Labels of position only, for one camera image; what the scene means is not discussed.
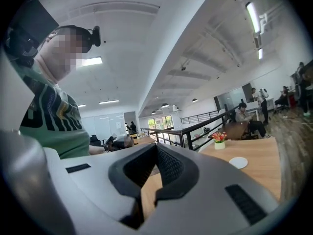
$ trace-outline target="railing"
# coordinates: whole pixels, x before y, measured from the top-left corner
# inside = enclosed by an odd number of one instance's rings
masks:
[[[233,109],[231,110],[227,110],[227,106],[225,105],[225,110],[226,112],[220,114],[220,115],[217,115],[209,120],[206,120],[206,121],[203,121],[203,122],[200,122],[198,124],[195,124],[193,126],[190,126],[190,127],[187,127],[187,128],[184,128],[182,130],[173,130],[174,128],[168,128],[168,129],[165,129],[165,130],[158,130],[158,129],[149,129],[149,128],[141,128],[141,132],[143,132],[145,135],[147,135],[148,137],[149,136],[154,136],[156,137],[156,141],[159,142],[159,139],[162,139],[162,140],[165,140],[165,141],[168,141],[170,144],[173,144],[173,145],[180,145],[181,147],[186,147],[186,145],[188,145],[188,148],[190,150],[198,150],[200,149],[202,146],[204,146],[206,143],[210,142],[213,138],[212,138],[212,134],[206,139],[206,141],[200,145],[198,145],[197,147],[193,148],[193,145],[192,143],[206,135],[208,135],[210,132],[216,130],[222,125],[222,126],[225,126],[226,125],[226,122],[227,120],[229,120],[229,114],[234,111],[236,108],[238,108],[238,106],[234,107]],[[196,138],[193,138],[191,139],[191,135],[190,133],[192,131],[195,131],[199,128],[202,128],[210,123],[213,123],[219,119],[222,119],[222,122],[221,124],[215,126],[213,129],[209,130],[208,132],[205,132],[203,134],[201,134],[199,137],[196,137]],[[179,137],[179,142],[177,141],[174,141],[174,140],[171,140],[170,138],[169,139],[166,139],[164,137],[164,134],[168,134],[168,137],[170,137],[170,135],[175,135],[175,136],[178,136]],[[186,135],[186,138],[187,138],[187,144],[185,144],[184,142],[184,139],[183,139],[183,136]]]
[[[212,111],[212,112],[194,115],[190,117],[183,117],[181,118],[181,122],[182,123],[201,123],[203,121],[207,121],[211,118],[216,117],[218,114],[219,114],[218,111]]]

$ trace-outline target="white wall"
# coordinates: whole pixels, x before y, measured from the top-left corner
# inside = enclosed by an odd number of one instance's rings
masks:
[[[290,76],[296,71],[300,62],[307,64],[313,59],[311,38],[291,8],[284,12],[279,35],[276,49]]]
[[[264,76],[251,81],[251,86],[256,89],[265,88],[269,94],[269,98],[273,97],[274,100],[278,99],[281,95],[280,91],[283,86],[290,86],[291,80],[284,67],[279,67]]]
[[[265,57],[263,60],[251,60],[240,68],[221,74],[219,79],[208,81],[200,88],[193,90],[185,98],[182,105],[190,104],[193,98],[201,101],[229,92],[279,67],[281,67],[281,60],[276,53]]]
[[[216,104],[213,98],[205,98],[205,99],[198,99],[197,102],[192,103],[191,101],[189,104],[184,104],[181,106],[181,112],[179,116],[182,118],[199,115],[207,112],[212,112],[216,110]]]

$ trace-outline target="seated person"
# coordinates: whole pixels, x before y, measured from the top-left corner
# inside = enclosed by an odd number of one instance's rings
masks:
[[[288,105],[288,89],[286,86],[283,86],[279,99],[275,101],[274,114],[277,113],[277,105]]]
[[[239,108],[236,111],[236,122],[244,122],[249,121],[249,130],[250,131],[256,131],[258,130],[261,137],[264,139],[270,138],[270,135],[266,133],[266,130],[264,128],[264,125],[261,121],[252,121],[253,116],[249,116],[249,114],[246,112],[246,104],[240,103]]]
[[[34,93],[20,126],[20,132],[35,138],[42,147],[55,149],[60,158],[74,158],[104,153],[103,147],[89,145],[89,134],[83,128],[75,100],[57,85],[76,69],[74,59],[91,48],[87,30],[73,25],[55,29],[33,59],[20,60],[10,51],[14,32],[5,49],[12,66]]]

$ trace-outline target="office chair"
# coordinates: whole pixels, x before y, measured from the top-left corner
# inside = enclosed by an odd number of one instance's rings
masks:
[[[101,141],[97,138],[96,135],[90,137],[90,145],[92,146],[101,146]]]

